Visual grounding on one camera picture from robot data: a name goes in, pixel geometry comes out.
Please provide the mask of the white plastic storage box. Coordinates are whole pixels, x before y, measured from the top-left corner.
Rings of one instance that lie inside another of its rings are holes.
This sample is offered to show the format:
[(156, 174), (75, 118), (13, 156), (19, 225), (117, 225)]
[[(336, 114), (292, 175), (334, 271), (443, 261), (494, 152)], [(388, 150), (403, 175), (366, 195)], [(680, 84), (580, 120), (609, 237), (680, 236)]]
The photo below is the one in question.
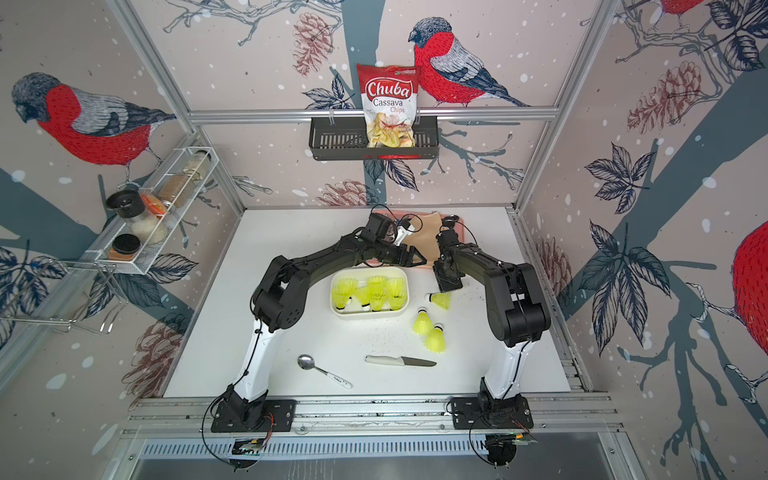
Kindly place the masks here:
[[(406, 285), (407, 285), (407, 297), (408, 301), (406, 305), (398, 311), (391, 311), (389, 308), (388, 300), (390, 299), (387, 297), (387, 302), (385, 303), (383, 309), (381, 311), (368, 311), (364, 312), (360, 309), (360, 304), (355, 299), (354, 295), (351, 297), (351, 300), (347, 304), (346, 308), (344, 310), (336, 310), (334, 308), (333, 302), (332, 302), (332, 285), (335, 281), (340, 280), (342, 278), (351, 278), (358, 281), (358, 288), (366, 286), (366, 280), (371, 276), (381, 275), (388, 278), (405, 278), (406, 279)], [(382, 319), (382, 318), (388, 318), (393, 316), (398, 316), (402, 314), (406, 307), (409, 304), (409, 284), (408, 279), (405, 274), (405, 272), (397, 267), (363, 267), (363, 268), (349, 268), (341, 270), (340, 272), (336, 273), (331, 280), (331, 290), (330, 290), (330, 306), (331, 310), (339, 316), (341, 319), (344, 320), (372, 320), (372, 319)]]

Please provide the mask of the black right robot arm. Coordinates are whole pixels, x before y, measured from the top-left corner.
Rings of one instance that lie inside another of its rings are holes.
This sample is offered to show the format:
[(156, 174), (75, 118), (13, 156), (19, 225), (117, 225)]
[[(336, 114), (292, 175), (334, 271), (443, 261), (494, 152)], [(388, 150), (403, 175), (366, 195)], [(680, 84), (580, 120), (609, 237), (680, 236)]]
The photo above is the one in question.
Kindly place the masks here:
[(486, 317), (499, 341), (487, 373), (481, 378), (478, 404), (482, 413), (520, 405), (522, 374), (528, 357), (551, 326), (544, 294), (534, 267), (513, 264), (485, 253), (476, 243), (459, 240), (456, 216), (442, 220), (436, 235), (439, 257), (433, 272), (439, 291), (463, 287), (466, 276), (484, 288)]

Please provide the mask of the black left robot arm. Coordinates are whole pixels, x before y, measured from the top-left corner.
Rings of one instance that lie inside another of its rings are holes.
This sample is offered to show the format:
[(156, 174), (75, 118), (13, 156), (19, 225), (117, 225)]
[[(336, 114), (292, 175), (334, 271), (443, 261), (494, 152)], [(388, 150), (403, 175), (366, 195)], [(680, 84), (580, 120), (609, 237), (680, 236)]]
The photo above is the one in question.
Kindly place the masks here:
[(249, 300), (254, 323), (242, 373), (211, 404), (212, 430), (255, 431), (269, 419), (268, 381), (281, 332), (301, 319), (314, 284), (370, 260), (404, 268), (426, 265), (427, 258), (404, 243), (410, 234), (398, 221), (372, 212), (364, 226), (329, 247), (303, 257), (275, 257)]

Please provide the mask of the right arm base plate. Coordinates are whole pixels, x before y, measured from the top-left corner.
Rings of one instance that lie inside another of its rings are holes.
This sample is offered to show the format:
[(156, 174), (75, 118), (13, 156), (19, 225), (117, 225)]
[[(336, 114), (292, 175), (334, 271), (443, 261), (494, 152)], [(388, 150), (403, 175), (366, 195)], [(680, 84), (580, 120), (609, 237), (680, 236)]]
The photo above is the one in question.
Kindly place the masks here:
[(456, 430), (522, 429), (534, 427), (528, 399), (518, 394), (504, 400), (481, 404), (477, 397), (453, 397), (447, 403)]

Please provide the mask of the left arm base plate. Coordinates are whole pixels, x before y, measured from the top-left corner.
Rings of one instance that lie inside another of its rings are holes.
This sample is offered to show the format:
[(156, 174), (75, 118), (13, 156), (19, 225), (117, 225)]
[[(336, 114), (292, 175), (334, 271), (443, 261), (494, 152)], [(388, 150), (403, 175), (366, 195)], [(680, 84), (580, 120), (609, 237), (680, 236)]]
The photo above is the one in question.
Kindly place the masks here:
[(213, 433), (289, 432), (295, 417), (297, 401), (293, 399), (257, 399), (244, 402), (227, 397), (213, 414)]

